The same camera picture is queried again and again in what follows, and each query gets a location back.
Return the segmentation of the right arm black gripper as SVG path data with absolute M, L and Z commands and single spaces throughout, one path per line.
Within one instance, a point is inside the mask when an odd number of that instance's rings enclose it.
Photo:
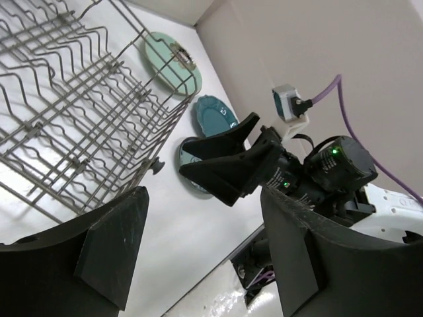
M 283 145 L 262 126 L 257 144 L 244 143 L 260 117 L 188 142 L 200 160 L 182 176 L 228 206 L 259 186 L 282 192 L 310 209 L 330 198 Z M 303 208 L 273 190 L 260 200 L 284 316 L 421 316 L 422 241 L 391 242 L 356 232 Z

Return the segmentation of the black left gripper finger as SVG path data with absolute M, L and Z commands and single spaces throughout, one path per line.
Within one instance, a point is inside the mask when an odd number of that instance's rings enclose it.
M 117 316 L 148 212 L 138 186 L 48 230 L 1 245 L 2 316 Z

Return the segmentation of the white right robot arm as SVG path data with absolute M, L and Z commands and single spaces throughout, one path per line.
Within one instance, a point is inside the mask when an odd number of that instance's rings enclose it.
M 354 229 L 380 217 L 360 203 L 377 171 L 369 152 L 348 136 L 334 136 L 304 161 L 289 153 L 273 127 L 250 114 L 234 128 L 191 141 L 197 160 L 179 172 L 232 206 L 261 188 L 260 204 L 284 316 L 421 316 L 422 229 L 389 240 Z

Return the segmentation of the dark teal scalloped plate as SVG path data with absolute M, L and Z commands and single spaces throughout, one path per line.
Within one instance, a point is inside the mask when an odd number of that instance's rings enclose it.
M 220 99 L 204 95 L 194 103 L 197 122 L 205 137 L 226 132 L 239 124 L 232 110 Z

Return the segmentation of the light green floral plate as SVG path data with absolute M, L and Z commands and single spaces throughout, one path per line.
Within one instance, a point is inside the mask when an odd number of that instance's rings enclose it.
M 160 80 L 180 96 L 195 96 L 202 89 L 202 75 L 188 50 L 171 36 L 151 32 L 143 41 L 147 61 Z

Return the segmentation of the small blue patterned plate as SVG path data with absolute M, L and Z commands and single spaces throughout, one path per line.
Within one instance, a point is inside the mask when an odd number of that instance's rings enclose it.
M 184 139 L 181 139 L 180 145 L 178 146 L 178 149 L 176 150 L 176 154 L 175 154 L 175 168 L 176 168 L 178 179 L 180 180 L 185 190 L 195 198 L 206 200 L 206 199 L 211 199 L 213 195 L 210 194 L 207 190 L 205 190 L 201 186 L 197 185 L 197 183 L 192 182 L 189 179 L 182 176 L 179 172 L 179 169 L 182 165 L 200 161 L 198 157 L 191 155 L 190 153 L 186 152 L 183 149 L 183 146 L 185 144 L 189 142 L 197 141 L 199 139 L 200 139 L 199 137 L 186 137 Z

